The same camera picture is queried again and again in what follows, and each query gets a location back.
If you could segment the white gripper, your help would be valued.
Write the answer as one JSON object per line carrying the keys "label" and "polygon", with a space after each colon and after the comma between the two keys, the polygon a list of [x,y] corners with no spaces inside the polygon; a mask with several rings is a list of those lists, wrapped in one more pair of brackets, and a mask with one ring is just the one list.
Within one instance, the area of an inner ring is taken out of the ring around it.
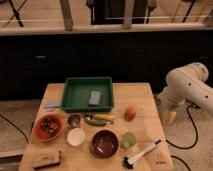
{"label": "white gripper", "polygon": [[166,98],[160,99],[161,106],[163,108],[163,124],[169,126],[175,119],[177,112],[173,111],[177,105]]}

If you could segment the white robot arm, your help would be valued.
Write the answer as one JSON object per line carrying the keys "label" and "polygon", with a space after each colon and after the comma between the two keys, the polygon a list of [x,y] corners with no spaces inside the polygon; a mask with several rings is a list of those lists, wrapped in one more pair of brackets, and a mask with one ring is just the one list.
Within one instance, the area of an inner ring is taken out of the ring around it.
{"label": "white robot arm", "polygon": [[213,88],[205,81],[209,77],[207,67],[194,62],[175,68],[166,75],[167,86],[158,95],[161,102],[161,122],[164,126],[172,123],[176,116],[174,109],[189,100],[209,114],[213,114]]}

